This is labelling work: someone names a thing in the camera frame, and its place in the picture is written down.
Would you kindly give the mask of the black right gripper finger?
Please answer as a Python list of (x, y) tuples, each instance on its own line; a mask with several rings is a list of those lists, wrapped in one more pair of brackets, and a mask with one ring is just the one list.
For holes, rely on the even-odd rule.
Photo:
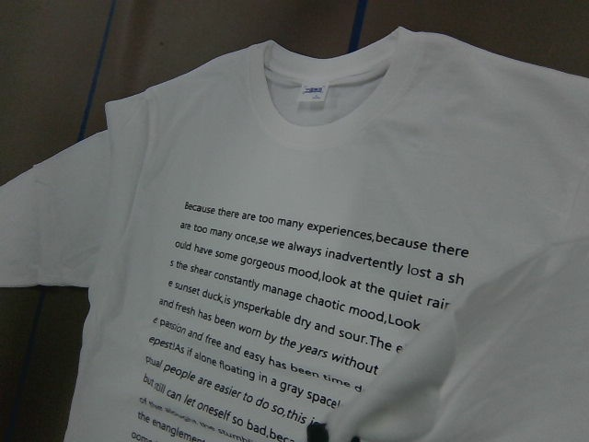
[(313, 422), (306, 428), (307, 442), (329, 442), (329, 431), (325, 423)]

